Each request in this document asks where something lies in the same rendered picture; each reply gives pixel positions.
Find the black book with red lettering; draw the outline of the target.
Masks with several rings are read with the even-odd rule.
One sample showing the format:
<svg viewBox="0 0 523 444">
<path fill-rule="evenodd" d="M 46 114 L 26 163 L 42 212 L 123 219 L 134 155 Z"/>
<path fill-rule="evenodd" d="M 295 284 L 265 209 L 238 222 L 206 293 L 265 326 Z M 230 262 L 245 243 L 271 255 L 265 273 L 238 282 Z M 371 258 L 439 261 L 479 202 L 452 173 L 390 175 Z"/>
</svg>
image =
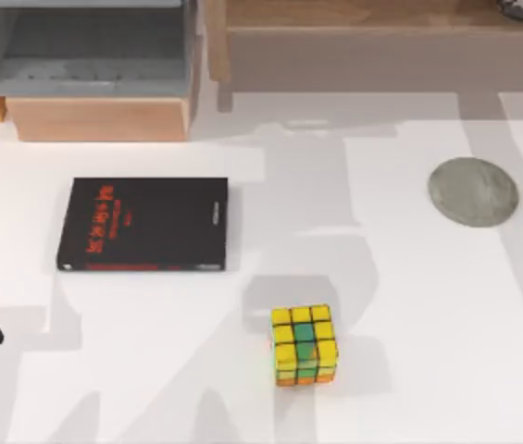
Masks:
<svg viewBox="0 0 523 444">
<path fill-rule="evenodd" d="M 220 271 L 225 178 L 75 178 L 56 255 L 61 271 Z"/>
</svg>

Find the yellow and green puzzle cube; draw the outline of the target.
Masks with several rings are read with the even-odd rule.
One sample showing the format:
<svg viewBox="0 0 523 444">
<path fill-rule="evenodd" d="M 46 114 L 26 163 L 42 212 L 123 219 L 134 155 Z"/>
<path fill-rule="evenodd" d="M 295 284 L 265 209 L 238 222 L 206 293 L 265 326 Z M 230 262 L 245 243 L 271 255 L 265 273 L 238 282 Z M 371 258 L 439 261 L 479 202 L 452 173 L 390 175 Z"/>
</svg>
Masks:
<svg viewBox="0 0 523 444">
<path fill-rule="evenodd" d="M 334 379 L 339 348 L 327 304 L 274 308 L 270 321 L 277 386 L 326 384 Z"/>
</svg>

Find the pale wooden drawer front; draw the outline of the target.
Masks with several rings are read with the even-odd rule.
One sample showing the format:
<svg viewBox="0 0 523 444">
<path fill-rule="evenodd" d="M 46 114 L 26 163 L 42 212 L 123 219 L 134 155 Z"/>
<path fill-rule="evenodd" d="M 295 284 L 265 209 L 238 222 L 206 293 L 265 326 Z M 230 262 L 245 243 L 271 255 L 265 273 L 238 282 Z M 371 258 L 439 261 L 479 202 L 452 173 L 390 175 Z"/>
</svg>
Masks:
<svg viewBox="0 0 523 444">
<path fill-rule="evenodd" d="M 25 142 L 183 142 L 192 122 L 185 98 L 8 97 Z"/>
</svg>

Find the wooden open shelf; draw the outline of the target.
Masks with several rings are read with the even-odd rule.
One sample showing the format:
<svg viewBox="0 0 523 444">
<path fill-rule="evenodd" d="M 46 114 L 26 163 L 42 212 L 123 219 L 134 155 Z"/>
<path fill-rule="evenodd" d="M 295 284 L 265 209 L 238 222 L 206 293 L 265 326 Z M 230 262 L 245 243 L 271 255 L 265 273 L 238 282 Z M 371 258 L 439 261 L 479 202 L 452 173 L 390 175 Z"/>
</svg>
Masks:
<svg viewBox="0 0 523 444">
<path fill-rule="evenodd" d="M 233 93 L 523 93 L 523 20 L 496 0 L 202 0 Z"/>
</svg>

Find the round grey stone coaster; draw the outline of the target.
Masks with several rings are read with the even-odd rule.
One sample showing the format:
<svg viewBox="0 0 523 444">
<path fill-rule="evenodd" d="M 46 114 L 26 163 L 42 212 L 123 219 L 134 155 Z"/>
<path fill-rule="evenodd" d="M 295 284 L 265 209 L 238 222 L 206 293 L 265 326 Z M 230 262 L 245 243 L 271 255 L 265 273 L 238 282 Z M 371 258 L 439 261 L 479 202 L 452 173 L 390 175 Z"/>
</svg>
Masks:
<svg viewBox="0 0 523 444">
<path fill-rule="evenodd" d="M 430 174 L 427 190 L 439 213 L 471 228 L 502 225 L 520 203 L 512 177 L 477 157 L 455 157 L 439 164 Z"/>
</svg>

